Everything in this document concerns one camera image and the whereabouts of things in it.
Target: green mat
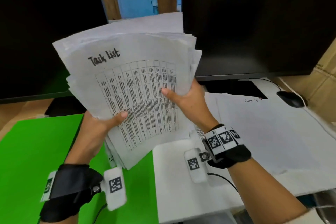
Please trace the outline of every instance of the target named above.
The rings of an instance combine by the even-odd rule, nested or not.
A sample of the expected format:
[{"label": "green mat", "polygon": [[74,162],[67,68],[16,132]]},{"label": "green mat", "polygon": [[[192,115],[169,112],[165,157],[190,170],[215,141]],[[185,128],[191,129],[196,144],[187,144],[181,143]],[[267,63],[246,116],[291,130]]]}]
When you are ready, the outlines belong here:
[{"label": "green mat", "polygon": [[[18,122],[0,142],[0,223],[33,223],[39,218],[46,179],[63,163],[82,115]],[[109,169],[104,148],[90,166]],[[127,203],[109,212],[104,209],[96,224],[157,224],[153,155],[150,152],[130,171],[124,170]],[[80,224],[91,224],[105,203],[105,194],[94,196],[81,208]]]}]

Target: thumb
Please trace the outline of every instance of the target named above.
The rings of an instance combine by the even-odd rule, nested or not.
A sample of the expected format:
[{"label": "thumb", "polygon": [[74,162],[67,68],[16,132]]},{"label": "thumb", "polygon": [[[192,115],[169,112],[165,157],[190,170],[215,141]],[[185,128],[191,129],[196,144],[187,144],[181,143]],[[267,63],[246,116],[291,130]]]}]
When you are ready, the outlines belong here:
[{"label": "thumb", "polygon": [[107,125],[108,129],[110,130],[111,128],[114,128],[116,126],[118,126],[121,122],[124,121],[124,119],[126,119],[128,115],[128,112],[124,111],[124,112],[120,112],[117,115],[115,115],[112,119],[106,120],[105,124]]},{"label": "thumb", "polygon": [[167,89],[167,88],[162,88],[161,92],[163,95],[166,96],[169,100],[173,101],[176,104],[179,104],[179,101],[181,100],[181,96],[176,94],[174,91]]}]

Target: hand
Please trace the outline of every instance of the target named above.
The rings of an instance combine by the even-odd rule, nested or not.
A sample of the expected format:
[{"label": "hand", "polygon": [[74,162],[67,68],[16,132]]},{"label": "hand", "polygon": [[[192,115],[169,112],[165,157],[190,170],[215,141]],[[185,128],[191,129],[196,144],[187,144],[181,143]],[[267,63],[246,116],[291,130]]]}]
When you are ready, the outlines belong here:
[{"label": "hand", "polygon": [[94,118],[85,112],[78,136],[69,152],[66,164],[89,164],[90,160],[99,152],[107,133],[118,126],[127,117],[127,112],[121,112],[109,120]]},{"label": "hand", "polygon": [[180,96],[170,89],[161,89],[163,95],[177,104],[184,115],[196,124],[204,133],[209,132],[218,121],[212,116],[204,99],[204,90],[194,79],[189,92]]}]

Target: computer mouse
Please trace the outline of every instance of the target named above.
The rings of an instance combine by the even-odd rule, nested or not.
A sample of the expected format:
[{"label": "computer mouse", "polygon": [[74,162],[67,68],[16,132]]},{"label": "computer mouse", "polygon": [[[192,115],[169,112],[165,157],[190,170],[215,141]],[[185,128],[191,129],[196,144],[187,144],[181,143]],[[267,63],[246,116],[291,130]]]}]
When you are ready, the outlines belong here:
[{"label": "computer mouse", "polygon": [[296,95],[294,92],[289,92],[289,91],[282,90],[282,91],[278,91],[276,94],[283,101],[285,101],[285,103],[287,103],[291,107],[300,108],[300,107],[304,107],[305,106],[305,104],[302,101],[302,99],[298,95]]}]

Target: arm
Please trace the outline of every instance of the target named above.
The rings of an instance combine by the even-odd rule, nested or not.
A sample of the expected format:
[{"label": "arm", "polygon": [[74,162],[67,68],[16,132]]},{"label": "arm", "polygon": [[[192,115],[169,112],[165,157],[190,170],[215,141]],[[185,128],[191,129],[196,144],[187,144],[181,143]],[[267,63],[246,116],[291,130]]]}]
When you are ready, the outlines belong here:
[{"label": "arm", "polygon": [[[84,114],[83,122],[78,136],[67,155],[65,164],[89,164],[91,159],[101,149],[107,133],[119,125],[127,117],[127,112],[121,112],[110,120],[99,120],[94,118],[88,111]],[[55,224],[77,224],[78,214],[69,218],[54,222]]]},{"label": "arm", "polygon": [[[162,93],[204,133],[218,125],[205,103],[203,88],[195,79],[184,96],[169,89],[162,89]],[[255,224],[281,224],[307,212],[305,206],[254,159],[233,165],[229,173]]]}]

